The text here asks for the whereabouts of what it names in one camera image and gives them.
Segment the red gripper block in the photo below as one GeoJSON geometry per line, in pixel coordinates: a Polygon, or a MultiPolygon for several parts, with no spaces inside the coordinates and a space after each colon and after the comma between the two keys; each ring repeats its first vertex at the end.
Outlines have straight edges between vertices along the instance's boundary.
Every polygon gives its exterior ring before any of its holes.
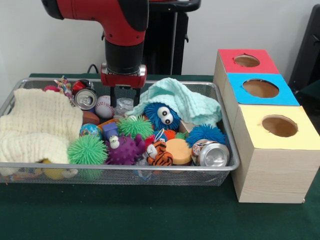
{"type": "Polygon", "coordinates": [[[147,66],[142,64],[134,74],[115,74],[107,68],[106,63],[100,66],[100,80],[104,86],[110,87],[110,103],[117,106],[116,86],[135,88],[134,106],[140,103],[141,89],[147,79],[147,66]]]}

